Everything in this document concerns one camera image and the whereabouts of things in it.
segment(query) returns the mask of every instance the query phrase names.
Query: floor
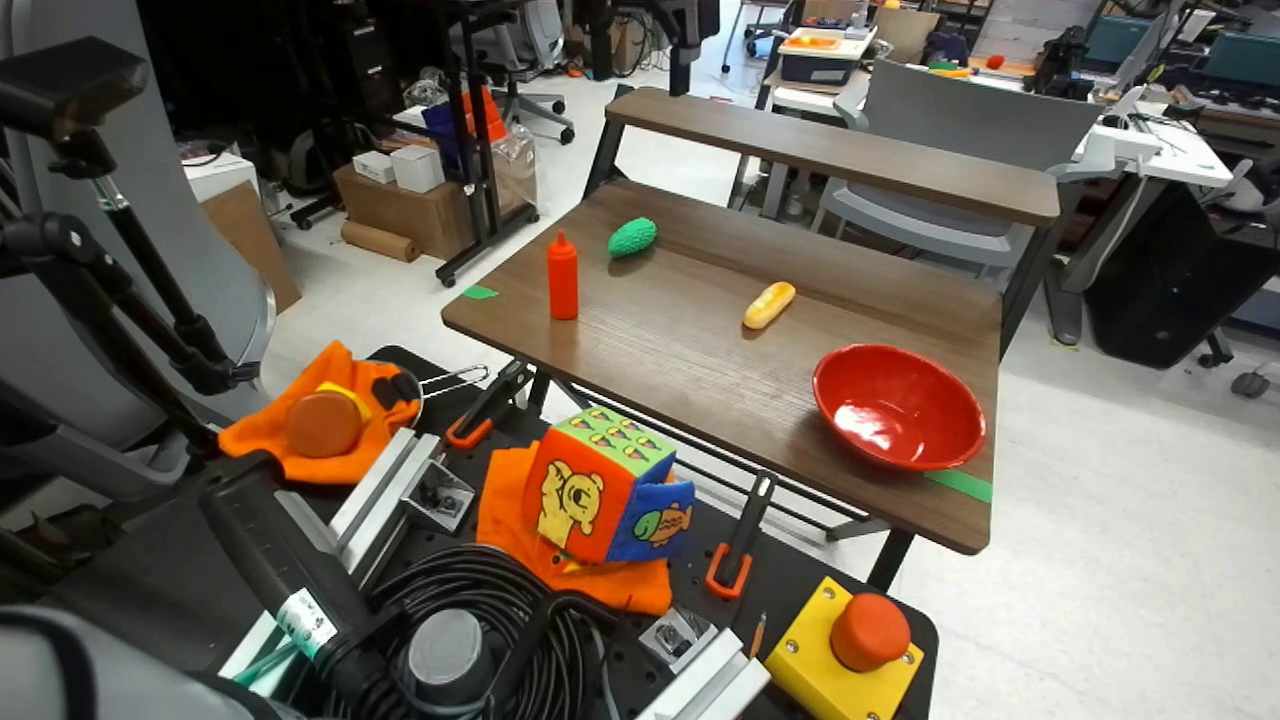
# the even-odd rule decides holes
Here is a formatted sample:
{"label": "floor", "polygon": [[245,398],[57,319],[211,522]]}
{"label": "floor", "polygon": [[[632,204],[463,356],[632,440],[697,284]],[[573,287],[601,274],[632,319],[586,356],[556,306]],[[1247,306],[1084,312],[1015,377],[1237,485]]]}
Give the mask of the floor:
{"label": "floor", "polygon": [[[759,58],[703,44],[692,96],[751,103]],[[651,64],[632,83],[665,83]],[[461,287],[579,199],[601,103],[613,83],[543,80],[564,92],[574,145],[541,131],[541,224],[463,272]],[[734,155],[639,136],[624,172],[723,204]],[[434,260],[396,262],[335,239],[335,221],[293,235],[303,298],[289,306],[262,356],[262,384],[285,389],[327,338],[353,352],[402,344],[443,366],[499,364],[446,331]],[[1280,377],[1280,344],[1233,331],[1238,361],[1151,373],[1064,346],[1044,306],[1023,319],[998,366],[994,526],[981,557],[916,542],[895,596],[938,626],[933,714],[938,720],[1273,720],[1280,687],[1280,393],[1237,398],[1238,366]],[[862,576],[878,538],[821,547],[811,532],[775,522],[799,547]]]}

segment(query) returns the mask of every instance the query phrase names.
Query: wooden table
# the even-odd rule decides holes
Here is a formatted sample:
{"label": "wooden table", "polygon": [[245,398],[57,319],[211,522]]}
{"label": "wooden table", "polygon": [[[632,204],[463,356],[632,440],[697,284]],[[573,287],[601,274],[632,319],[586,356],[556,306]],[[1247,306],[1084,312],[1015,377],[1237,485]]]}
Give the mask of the wooden table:
{"label": "wooden table", "polygon": [[[841,147],[807,136],[811,123],[759,117],[754,145],[713,123],[734,109],[703,98],[616,98],[586,180],[586,199],[520,246],[481,284],[495,297],[461,297],[443,323],[495,344],[556,381],[585,384],[658,424],[727,448],[778,481],[816,486],[891,522],[872,582],[889,589],[911,536],[981,550],[993,508],[922,477],[891,477],[851,457],[811,403],[811,366],[841,344],[901,344],[951,366],[987,413],[987,443],[964,466],[993,481],[998,297],[966,274],[878,257],[804,227],[697,204],[642,185],[613,180],[624,123],[763,151],[831,175],[916,186],[934,199],[981,204],[998,217],[1057,212],[1051,180],[1004,162],[949,155],[916,145],[841,131]],[[609,260],[609,235],[651,217],[658,245],[639,260]],[[569,233],[579,246],[579,319],[548,317],[543,245]],[[759,335],[741,327],[749,298],[790,280],[796,302]]]}

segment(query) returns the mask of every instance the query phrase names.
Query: red bowl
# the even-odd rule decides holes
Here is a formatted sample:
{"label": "red bowl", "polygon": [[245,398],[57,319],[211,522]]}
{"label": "red bowl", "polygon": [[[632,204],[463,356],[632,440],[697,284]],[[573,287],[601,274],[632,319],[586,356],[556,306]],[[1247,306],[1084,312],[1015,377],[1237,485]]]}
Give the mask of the red bowl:
{"label": "red bowl", "polygon": [[987,435],[985,409],[949,366],[891,344],[826,352],[811,395],[845,443],[904,470],[966,463]]}

